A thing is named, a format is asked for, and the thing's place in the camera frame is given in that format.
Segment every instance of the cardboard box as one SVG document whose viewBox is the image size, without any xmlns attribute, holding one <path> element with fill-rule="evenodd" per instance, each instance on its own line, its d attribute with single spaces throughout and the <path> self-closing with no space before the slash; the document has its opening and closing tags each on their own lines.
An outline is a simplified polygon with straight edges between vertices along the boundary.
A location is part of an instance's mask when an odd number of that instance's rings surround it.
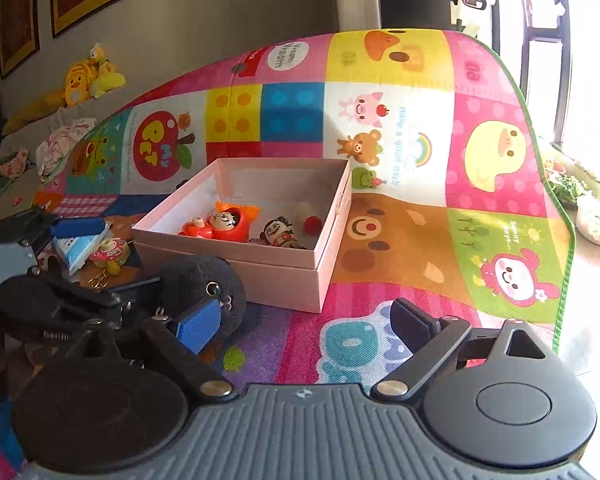
<svg viewBox="0 0 600 480">
<path fill-rule="evenodd" d="M 240 275 L 248 301 L 320 312 L 349 215 L 350 179 L 347 160 L 220 158 L 134 226 L 136 250 L 148 270 L 183 254 L 219 256 Z M 193 216 L 206 218 L 215 211 L 217 200 L 261 208 L 250 229 L 254 238 L 269 220 L 287 217 L 307 249 L 177 234 Z M 296 213 L 299 202 L 308 202 L 324 220 L 318 237 L 303 232 Z"/>
</svg>

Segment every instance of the blue and white package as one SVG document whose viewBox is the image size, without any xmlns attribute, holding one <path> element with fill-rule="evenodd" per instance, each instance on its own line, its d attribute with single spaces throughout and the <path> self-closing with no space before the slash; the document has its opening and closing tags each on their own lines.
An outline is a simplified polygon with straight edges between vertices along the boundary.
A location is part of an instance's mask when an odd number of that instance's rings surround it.
<svg viewBox="0 0 600 480">
<path fill-rule="evenodd" d="M 73 238 L 53 238 L 53 245 L 58 255 L 64 260 L 69 276 L 79 270 L 87 258 L 109 235 L 110 224 L 105 224 L 99 235 L 78 236 Z"/>
</svg>

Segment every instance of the white tile floor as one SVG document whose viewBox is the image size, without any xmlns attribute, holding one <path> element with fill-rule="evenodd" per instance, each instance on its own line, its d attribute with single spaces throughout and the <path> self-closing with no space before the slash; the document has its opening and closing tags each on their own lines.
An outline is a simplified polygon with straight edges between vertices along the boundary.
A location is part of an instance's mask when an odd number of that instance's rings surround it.
<svg viewBox="0 0 600 480">
<path fill-rule="evenodd" d="M 598 425 L 580 463 L 600 480 L 600 247 L 579 233 L 558 355 L 595 402 Z"/>
</svg>

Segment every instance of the play mat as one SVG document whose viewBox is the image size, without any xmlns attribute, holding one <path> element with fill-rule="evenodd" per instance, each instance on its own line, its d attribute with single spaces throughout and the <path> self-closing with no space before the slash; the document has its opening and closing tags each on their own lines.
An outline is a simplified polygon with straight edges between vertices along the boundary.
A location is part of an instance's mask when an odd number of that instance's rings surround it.
<svg viewBox="0 0 600 480">
<path fill-rule="evenodd" d="M 539 171 L 518 88 L 461 33 L 340 32 L 261 48 L 139 97 L 72 155 L 35 199 L 66 216 L 147 212 L 219 157 L 351 161 L 323 313 L 253 305 L 233 338 L 203 352 L 240 387 L 370 387 L 410 355 L 389 324 L 398 296 L 474 326 L 522 318 L 557 349 L 573 228 Z"/>
</svg>

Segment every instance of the flower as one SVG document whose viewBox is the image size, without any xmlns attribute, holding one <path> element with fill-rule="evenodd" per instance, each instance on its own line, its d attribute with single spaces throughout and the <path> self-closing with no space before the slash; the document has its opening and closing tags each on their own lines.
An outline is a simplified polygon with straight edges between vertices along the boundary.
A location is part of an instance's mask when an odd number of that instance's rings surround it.
<svg viewBox="0 0 600 480">
<path fill-rule="evenodd" d="M 544 303 L 548 299 L 549 298 L 547 297 L 544 288 L 536 288 L 536 300 L 541 301 L 541 303 Z"/>
</svg>

